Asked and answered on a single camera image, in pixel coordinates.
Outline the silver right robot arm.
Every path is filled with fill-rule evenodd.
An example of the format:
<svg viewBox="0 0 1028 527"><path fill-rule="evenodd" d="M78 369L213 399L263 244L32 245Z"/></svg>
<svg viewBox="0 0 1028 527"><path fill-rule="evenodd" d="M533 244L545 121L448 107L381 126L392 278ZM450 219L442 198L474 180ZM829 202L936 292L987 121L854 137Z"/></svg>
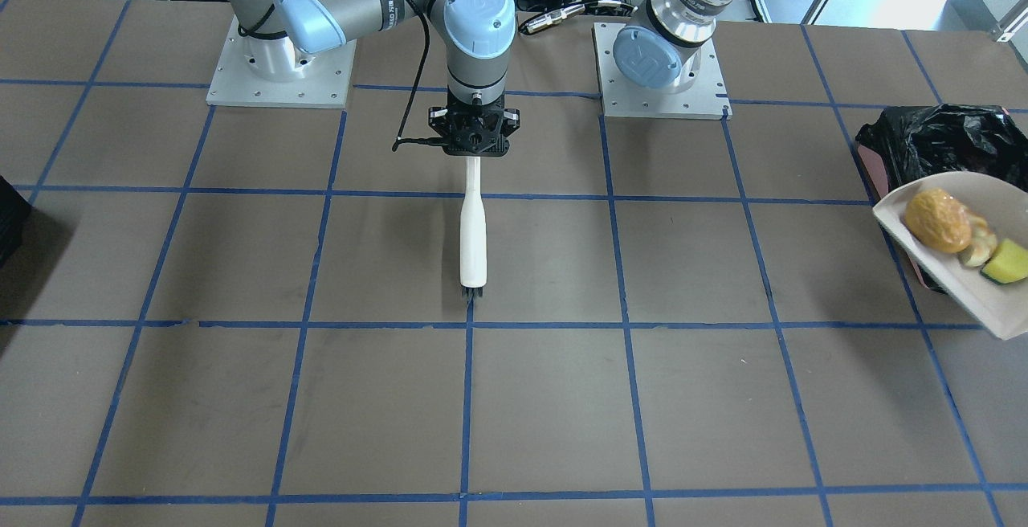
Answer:
<svg viewBox="0 0 1028 527"><path fill-rule="evenodd" d="M447 49L447 103L423 144L449 156L502 157L520 116L504 103L515 0L229 0L227 34L206 101L236 107L342 108L353 43L417 18Z"/></svg>

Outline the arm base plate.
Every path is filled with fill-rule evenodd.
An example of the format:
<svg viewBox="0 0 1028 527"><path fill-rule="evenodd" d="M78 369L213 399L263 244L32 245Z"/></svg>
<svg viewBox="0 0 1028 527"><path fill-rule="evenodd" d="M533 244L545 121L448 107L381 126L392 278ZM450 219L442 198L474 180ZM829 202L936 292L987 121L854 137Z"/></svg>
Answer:
<svg viewBox="0 0 1028 527"><path fill-rule="evenodd" d="M261 40L229 31L210 80L212 106L343 109L348 103L356 44L309 55L289 38Z"/></svg>
<svg viewBox="0 0 1028 527"><path fill-rule="evenodd" d="M605 116L715 121L733 116L715 41L702 44L684 63L678 79L657 90L633 83L614 62L614 40L624 26L614 22L594 24L596 72Z"/></svg>

